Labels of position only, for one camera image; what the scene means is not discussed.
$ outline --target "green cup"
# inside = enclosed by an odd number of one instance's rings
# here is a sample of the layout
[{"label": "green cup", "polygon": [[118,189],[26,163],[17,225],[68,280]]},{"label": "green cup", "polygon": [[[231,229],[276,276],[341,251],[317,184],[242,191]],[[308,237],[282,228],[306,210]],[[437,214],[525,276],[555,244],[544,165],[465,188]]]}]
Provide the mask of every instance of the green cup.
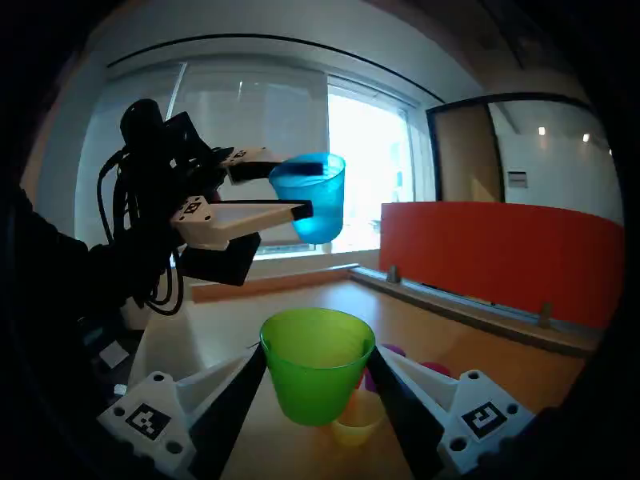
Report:
[{"label": "green cup", "polygon": [[345,409],[375,336],[353,315],[301,308],[269,318],[260,342],[282,412],[301,425],[320,426]]}]

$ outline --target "red panel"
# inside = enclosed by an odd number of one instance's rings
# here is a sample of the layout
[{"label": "red panel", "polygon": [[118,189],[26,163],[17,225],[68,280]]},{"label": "red panel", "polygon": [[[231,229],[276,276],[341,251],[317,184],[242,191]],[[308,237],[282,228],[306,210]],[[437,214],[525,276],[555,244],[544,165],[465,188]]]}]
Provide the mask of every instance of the red panel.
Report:
[{"label": "red panel", "polygon": [[382,206],[380,268],[456,294],[605,327],[622,291],[624,229],[572,210],[493,202]]}]

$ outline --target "table surface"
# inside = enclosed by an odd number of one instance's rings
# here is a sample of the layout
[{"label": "table surface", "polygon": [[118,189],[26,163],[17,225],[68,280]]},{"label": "table surface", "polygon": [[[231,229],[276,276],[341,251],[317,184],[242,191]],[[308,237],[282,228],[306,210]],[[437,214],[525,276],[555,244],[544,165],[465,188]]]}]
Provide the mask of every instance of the table surface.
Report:
[{"label": "table surface", "polygon": [[[439,362],[457,378],[483,371],[533,412],[559,404],[584,360],[525,346],[465,326],[349,280],[255,297],[186,306],[151,323],[132,378],[161,370],[175,380],[255,344],[262,323],[289,308],[320,306],[367,322],[378,343],[401,346],[418,362]],[[336,444],[327,427],[297,425],[278,407],[268,371],[222,478],[410,478],[385,420],[363,446]]]}]

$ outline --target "wall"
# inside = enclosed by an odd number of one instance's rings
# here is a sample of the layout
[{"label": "wall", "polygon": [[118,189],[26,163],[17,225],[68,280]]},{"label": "wall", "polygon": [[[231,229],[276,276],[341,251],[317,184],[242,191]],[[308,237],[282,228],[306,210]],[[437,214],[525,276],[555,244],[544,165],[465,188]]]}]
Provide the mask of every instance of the wall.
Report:
[{"label": "wall", "polygon": [[442,179],[442,200],[497,202],[500,170],[493,124],[484,106],[433,114]]},{"label": "wall", "polygon": [[[95,48],[111,62],[136,50],[176,38],[221,33],[281,35],[336,47],[378,62],[432,89],[448,102],[482,92],[471,75],[436,42],[366,2],[273,0],[266,5],[263,0],[149,2],[105,28]],[[303,56],[318,62],[326,59],[321,55],[322,49],[274,40],[219,39],[197,43],[200,45],[192,42],[149,52],[125,61],[114,70],[140,65],[145,61],[143,57],[160,62],[195,54],[265,53],[264,49],[272,54]],[[353,67],[360,71],[366,66],[351,58],[346,60],[348,63],[342,65],[347,70]],[[381,74],[375,67],[362,72]]]},{"label": "wall", "polygon": [[623,224],[618,176],[606,148],[549,134],[500,134],[498,142],[505,181],[509,170],[527,176],[528,188],[506,186],[509,203],[577,210]]},{"label": "wall", "polygon": [[[474,68],[470,64],[470,58],[464,51],[464,41],[451,30],[446,28],[443,20],[451,20],[452,17],[445,15],[436,18],[433,16],[434,8],[446,7],[447,2],[424,2],[420,6],[417,6],[412,0],[364,0],[371,5],[376,6],[380,10],[392,14],[405,23],[408,23],[413,28],[422,32],[425,36],[435,41],[441,48],[444,49],[451,57],[455,59],[462,67],[470,72],[474,73]],[[478,4],[475,0],[472,0],[471,5],[465,6],[465,12],[470,10],[468,7],[473,7],[474,4]]]},{"label": "wall", "polygon": [[55,116],[48,120],[44,155],[30,158],[28,182],[38,179],[35,209],[64,234],[74,235],[75,184],[78,160],[94,105],[105,84],[105,68],[97,55],[78,65],[63,89]]},{"label": "wall", "polygon": [[25,191],[26,196],[34,206],[38,198],[38,181],[40,180],[42,162],[46,153],[47,143],[50,140],[51,131],[54,128],[62,104],[66,103],[67,91],[74,86],[70,80],[74,78],[77,72],[83,67],[85,61],[86,57],[80,57],[78,55],[73,56],[67,61],[67,68],[63,69],[64,71],[58,76],[58,96],[54,100],[51,108],[46,112],[44,121],[40,125],[38,134],[31,146],[31,152],[29,153],[25,170],[22,172],[22,178],[20,179],[20,187]]},{"label": "wall", "polygon": [[478,75],[488,94],[508,92],[544,92],[562,94],[590,103],[580,82],[568,74],[554,70],[533,68],[505,69],[489,63]]}]

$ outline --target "blue plastic cup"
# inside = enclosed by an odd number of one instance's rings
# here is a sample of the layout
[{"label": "blue plastic cup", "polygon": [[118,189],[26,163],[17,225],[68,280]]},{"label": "blue plastic cup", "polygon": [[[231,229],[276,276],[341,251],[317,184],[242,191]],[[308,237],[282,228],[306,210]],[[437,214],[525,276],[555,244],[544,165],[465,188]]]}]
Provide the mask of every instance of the blue plastic cup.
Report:
[{"label": "blue plastic cup", "polygon": [[303,242],[328,243],[340,234],[345,201],[344,159],[333,154],[291,158],[271,171],[269,183],[280,200],[311,200],[314,216],[294,222]]}]

